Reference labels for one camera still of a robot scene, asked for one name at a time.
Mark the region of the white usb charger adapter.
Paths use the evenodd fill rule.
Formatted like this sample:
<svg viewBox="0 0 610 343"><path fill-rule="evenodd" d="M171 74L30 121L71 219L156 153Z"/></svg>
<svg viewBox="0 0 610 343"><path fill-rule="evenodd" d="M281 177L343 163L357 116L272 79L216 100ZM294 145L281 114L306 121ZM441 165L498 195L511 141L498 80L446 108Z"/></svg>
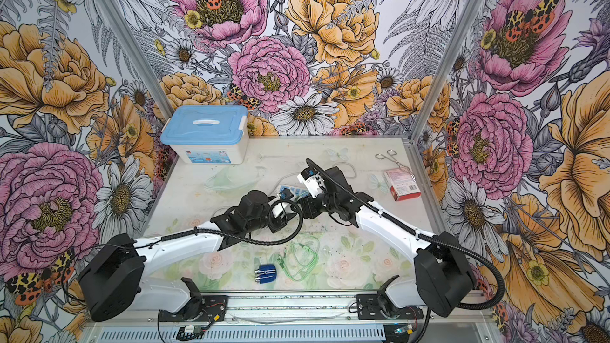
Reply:
<svg viewBox="0 0 610 343"><path fill-rule="evenodd" d="M273 217L275 219L284 217L287 214L293 213L292 206L287 202L279 202L272 207Z"/></svg>

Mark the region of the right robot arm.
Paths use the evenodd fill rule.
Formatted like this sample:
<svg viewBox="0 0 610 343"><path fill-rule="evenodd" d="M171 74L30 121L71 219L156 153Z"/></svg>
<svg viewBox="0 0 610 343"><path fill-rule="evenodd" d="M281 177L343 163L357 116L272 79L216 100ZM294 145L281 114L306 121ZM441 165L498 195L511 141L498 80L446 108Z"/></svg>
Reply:
<svg viewBox="0 0 610 343"><path fill-rule="evenodd" d="M378 236L412 262L413 279L395 275L377 291L376 303L384 315L394 318L410 306L425 306L447 317L473 290L476 280L470 264L449 233L435 235L399 219L370 195L354 192L337 167L305 168L298 181L309 192L303 205L306 215L337 216Z"/></svg>

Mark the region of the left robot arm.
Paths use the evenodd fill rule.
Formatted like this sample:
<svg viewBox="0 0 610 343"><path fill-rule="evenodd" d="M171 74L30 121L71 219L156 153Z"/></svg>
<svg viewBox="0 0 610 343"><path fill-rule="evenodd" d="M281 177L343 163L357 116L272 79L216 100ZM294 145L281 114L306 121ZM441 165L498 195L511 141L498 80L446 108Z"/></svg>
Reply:
<svg viewBox="0 0 610 343"><path fill-rule="evenodd" d="M271 197L252 190L238 205L209 221L177 233L154 238L130 238L121 233L103 244L77 281L87 310L95 322L106 322L124 311L159 311L169 321L190 321L203 315L202 292L192 279L168 282L154 278L158 270L181 260L220 252L240 242L258 246L283 245L295 238L276 241L254 240L252 232L286 227L304 215L291 192Z"/></svg>

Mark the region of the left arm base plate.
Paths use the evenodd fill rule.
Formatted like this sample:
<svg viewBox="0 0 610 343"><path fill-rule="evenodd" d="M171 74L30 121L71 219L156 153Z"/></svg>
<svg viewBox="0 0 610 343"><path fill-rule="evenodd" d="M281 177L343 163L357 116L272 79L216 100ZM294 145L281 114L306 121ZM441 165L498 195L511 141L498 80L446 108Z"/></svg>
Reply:
<svg viewBox="0 0 610 343"><path fill-rule="evenodd" d="M159 322L222 322L227 312L229 297L226 295L203 295L193 298L176 312L160 311Z"/></svg>

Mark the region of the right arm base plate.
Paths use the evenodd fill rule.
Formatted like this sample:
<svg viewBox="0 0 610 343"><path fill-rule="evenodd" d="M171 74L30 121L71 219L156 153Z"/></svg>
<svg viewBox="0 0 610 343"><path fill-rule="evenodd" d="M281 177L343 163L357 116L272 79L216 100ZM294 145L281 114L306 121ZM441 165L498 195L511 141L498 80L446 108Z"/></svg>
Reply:
<svg viewBox="0 0 610 343"><path fill-rule="evenodd" d="M398 308L377 293L360 293L356 295L356 314L359 320L405 320L424 319L424 311L417 306Z"/></svg>

